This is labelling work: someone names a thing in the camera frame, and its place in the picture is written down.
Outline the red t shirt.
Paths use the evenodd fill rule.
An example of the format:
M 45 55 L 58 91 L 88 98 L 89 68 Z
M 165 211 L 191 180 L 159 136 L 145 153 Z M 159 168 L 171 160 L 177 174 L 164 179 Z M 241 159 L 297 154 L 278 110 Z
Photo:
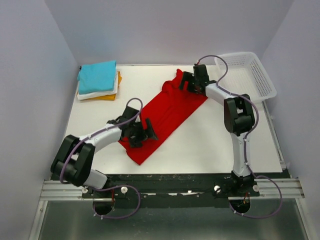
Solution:
M 142 109 L 142 119 L 150 120 L 158 140 L 148 139 L 142 147 L 135 148 L 130 146 L 127 138 L 119 141 L 136 164 L 141 165 L 150 157 L 207 100 L 206 96 L 179 89 L 183 74 L 178 68 L 175 78 L 165 81 L 161 91 Z

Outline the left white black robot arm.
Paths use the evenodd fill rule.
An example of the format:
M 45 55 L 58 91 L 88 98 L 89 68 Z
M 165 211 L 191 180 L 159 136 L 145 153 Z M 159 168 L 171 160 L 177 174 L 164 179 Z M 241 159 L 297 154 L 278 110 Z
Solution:
M 146 141 L 158 140 L 149 118 L 143 126 L 141 111 L 126 106 L 122 115 L 109 120 L 106 125 L 87 135 L 67 135 L 50 166 L 50 172 L 59 179 L 76 187 L 86 186 L 101 198 L 111 191 L 108 177 L 92 168 L 94 155 L 106 146 L 126 140 L 130 148 L 141 149 Z

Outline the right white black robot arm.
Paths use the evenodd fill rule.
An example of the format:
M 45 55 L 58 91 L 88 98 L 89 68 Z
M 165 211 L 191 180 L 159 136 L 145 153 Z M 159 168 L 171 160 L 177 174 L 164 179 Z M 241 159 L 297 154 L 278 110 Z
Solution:
M 209 80 L 204 64 L 193 66 L 193 73 L 183 72 L 180 90 L 204 95 L 223 106 L 224 126 L 230 133 L 233 149 L 232 182 L 230 191 L 241 196 L 254 182 L 248 153 L 250 133 L 257 127 L 259 113 L 247 94 L 232 93 L 219 85 L 218 81 Z

